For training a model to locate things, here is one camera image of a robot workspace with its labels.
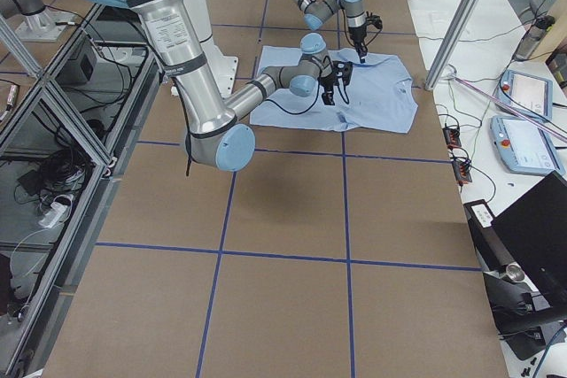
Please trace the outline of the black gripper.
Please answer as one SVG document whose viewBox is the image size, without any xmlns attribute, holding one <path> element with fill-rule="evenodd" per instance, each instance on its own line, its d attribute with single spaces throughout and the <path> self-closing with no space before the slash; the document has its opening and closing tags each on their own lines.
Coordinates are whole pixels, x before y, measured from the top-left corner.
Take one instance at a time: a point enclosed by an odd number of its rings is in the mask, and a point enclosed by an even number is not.
<svg viewBox="0 0 567 378">
<path fill-rule="evenodd" d="M 336 75 L 333 72 L 320 78 L 320 84 L 323 88 L 322 100 L 325 105 L 335 104 L 334 87 L 336 79 Z"/>
<path fill-rule="evenodd" d="M 366 44 L 367 30 L 365 28 L 351 28 L 350 37 L 359 61 L 366 63 L 368 55 L 368 47 Z"/>
</svg>

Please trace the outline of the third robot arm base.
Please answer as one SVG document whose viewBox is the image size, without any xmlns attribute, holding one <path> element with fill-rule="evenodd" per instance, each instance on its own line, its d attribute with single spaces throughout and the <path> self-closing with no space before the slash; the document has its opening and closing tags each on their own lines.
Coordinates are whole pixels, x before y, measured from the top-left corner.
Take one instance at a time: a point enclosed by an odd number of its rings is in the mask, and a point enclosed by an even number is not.
<svg viewBox="0 0 567 378">
<path fill-rule="evenodd" d="M 23 42 L 56 42 L 68 27 L 77 24 L 74 13 L 55 11 L 43 0 L 1 0 L 1 16 L 23 18 L 15 29 Z"/>
</svg>

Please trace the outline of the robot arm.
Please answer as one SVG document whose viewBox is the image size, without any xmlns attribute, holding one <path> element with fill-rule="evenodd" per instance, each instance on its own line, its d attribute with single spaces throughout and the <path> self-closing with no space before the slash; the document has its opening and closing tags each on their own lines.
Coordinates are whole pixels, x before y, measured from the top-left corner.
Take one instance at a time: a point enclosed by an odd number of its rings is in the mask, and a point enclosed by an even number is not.
<svg viewBox="0 0 567 378">
<path fill-rule="evenodd" d="M 240 119 L 279 89 L 296 96 L 332 87 L 333 64 L 317 33 L 303 37 L 295 66 L 269 66 L 240 90 L 224 98 L 214 79 L 184 0 L 89 0 L 136 13 L 149 45 L 177 87 L 187 123 L 190 161 L 235 172 L 255 151 L 253 131 Z"/>
<path fill-rule="evenodd" d="M 292 0 L 301 10 L 307 27 L 317 30 L 331 17 L 342 11 L 346 20 L 347 35 L 359 61 L 364 64 L 368 46 L 367 27 L 372 15 L 364 8 L 363 0 Z"/>
</svg>

